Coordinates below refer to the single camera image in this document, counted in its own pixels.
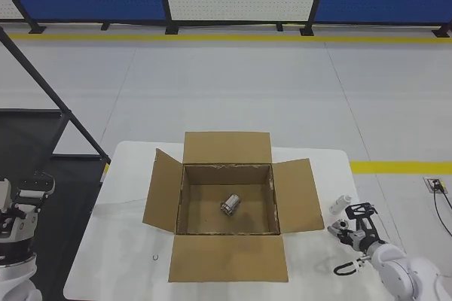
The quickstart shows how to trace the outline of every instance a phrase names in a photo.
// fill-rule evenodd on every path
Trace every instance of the white table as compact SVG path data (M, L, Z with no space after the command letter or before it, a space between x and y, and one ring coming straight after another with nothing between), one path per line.
M121 142L69 274L64 296L80 300L392 300L369 265L349 277L334 267L358 258L326 230L284 235L288 283L168 283L173 234L142 223L155 148L182 159L182 144ZM273 147L273 161L310 158L325 226L328 207L357 197L341 150Z

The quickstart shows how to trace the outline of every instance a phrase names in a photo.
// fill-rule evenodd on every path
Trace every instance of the white bottle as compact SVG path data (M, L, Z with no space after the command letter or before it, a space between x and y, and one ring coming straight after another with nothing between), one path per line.
M348 207L352 202L352 197L348 194L340 196L330 207L330 212L333 215L341 213L346 207Z

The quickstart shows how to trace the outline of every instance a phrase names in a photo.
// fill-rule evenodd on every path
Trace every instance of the power socket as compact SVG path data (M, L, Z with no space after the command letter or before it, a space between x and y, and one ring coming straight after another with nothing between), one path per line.
M430 193L434 193L435 191L435 193L442 194L442 192L439 189L434 189L434 181L438 181L444 188L444 193L447 194L447 188L441 178L423 177L423 181L425 182L425 185L427 186L427 189L429 190Z

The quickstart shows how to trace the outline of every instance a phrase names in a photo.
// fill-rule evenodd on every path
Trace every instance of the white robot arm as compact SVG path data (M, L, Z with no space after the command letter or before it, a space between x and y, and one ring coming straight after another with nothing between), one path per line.
M21 180L11 198L11 184L0 179L0 301L42 301L29 280L37 271L32 252L38 213L55 189L54 179L36 172Z
M336 275L352 275L366 261L378 271L385 288L397 301L452 301L441 283L437 267L424 258L409 257L395 245L378 237L370 216L377 213L369 203L351 205L345 210L350 220L356 220L356 230L348 229L346 220L339 220L328 231L340 242L350 245L364 256L334 269ZM349 272L341 272L356 266Z

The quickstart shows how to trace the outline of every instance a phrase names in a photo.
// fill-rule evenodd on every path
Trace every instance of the cardboard box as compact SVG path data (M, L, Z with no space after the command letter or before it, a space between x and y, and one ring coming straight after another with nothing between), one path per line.
M157 149L143 222L175 233L169 282L287 282L281 234L324 229L310 161L272 163L265 132L186 132L182 163Z

